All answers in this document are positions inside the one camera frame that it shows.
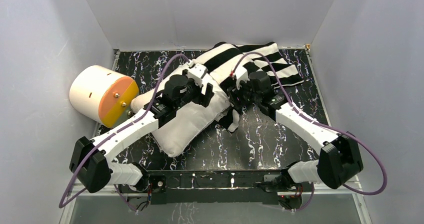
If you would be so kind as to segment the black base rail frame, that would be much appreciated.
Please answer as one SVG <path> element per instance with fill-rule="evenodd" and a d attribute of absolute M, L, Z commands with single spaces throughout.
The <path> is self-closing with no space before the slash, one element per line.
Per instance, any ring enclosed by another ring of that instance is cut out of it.
<path fill-rule="evenodd" d="M 312 189 L 307 182 L 290 181 L 282 170 L 150 170 L 148 174 L 144 189 L 119 185 L 119 191 L 128 197 L 150 194 L 153 205 L 259 202 L 298 208 L 303 202 L 302 194 Z"/>

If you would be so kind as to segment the white pillow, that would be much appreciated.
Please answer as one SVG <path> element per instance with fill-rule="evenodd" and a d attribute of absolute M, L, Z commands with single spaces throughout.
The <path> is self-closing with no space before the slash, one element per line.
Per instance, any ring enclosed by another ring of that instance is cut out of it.
<path fill-rule="evenodd" d="M 175 118 L 152 132 L 160 150 L 168 157 L 181 155 L 190 142 L 230 106 L 227 95 L 209 74 L 203 80 L 213 85 L 214 96 L 209 105 L 203 107 L 190 102 L 177 110 Z"/>

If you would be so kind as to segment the black white striped pillowcase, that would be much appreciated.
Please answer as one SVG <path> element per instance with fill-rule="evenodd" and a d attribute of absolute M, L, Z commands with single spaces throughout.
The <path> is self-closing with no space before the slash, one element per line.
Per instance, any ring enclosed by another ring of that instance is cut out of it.
<path fill-rule="evenodd" d="M 235 85 L 230 74 L 239 64 L 247 69 L 248 74 L 258 71 L 266 72 L 274 89 L 279 88 L 279 84 L 294 86 L 303 82 L 297 67 L 283 58 L 275 42 L 262 45 L 234 45 L 219 42 L 193 61 L 207 67 L 208 74 L 219 84 L 228 100 L 228 90 Z M 236 111 L 230 103 L 229 108 L 213 122 L 216 121 L 229 132 L 234 132 L 239 126 L 241 115 L 242 111 Z"/>

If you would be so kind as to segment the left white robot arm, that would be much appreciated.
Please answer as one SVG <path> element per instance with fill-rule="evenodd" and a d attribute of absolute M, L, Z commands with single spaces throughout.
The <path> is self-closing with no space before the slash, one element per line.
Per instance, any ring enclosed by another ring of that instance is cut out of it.
<path fill-rule="evenodd" d="M 192 74 L 171 76 L 160 91 L 133 117 L 100 136 L 83 136 L 75 143 L 69 169 L 72 181 L 79 180 L 90 193 L 108 184 L 129 185 L 143 192 L 150 185 L 150 174 L 137 163 L 119 164 L 113 159 L 143 136 L 173 120 L 185 105 L 207 107 L 214 96 L 213 84 Z"/>

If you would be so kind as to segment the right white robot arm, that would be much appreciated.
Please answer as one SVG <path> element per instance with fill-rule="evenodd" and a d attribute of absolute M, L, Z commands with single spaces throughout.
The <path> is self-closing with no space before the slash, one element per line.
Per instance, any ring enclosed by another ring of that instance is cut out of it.
<path fill-rule="evenodd" d="M 230 102 L 240 108 L 256 104 L 261 113 L 298 135 L 318 154 L 313 161 L 298 161 L 281 172 L 282 186 L 296 190 L 302 182 L 324 183 L 337 189 L 364 168 L 358 143 L 345 134 L 320 126 L 320 123 L 289 102 L 284 93 L 277 93 L 264 72 L 231 73 L 227 89 Z"/>

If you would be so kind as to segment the white orange cylinder roll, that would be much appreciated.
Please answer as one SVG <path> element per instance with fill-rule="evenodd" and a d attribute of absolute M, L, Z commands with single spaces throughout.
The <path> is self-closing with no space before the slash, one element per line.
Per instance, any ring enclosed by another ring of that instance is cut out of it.
<path fill-rule="evenodd" d="M 139 95 L 135 80 L 99 65 L 84 69 L 69 90 L 71 105 L 107 128 L 129 119 L 131 101 Z"/>

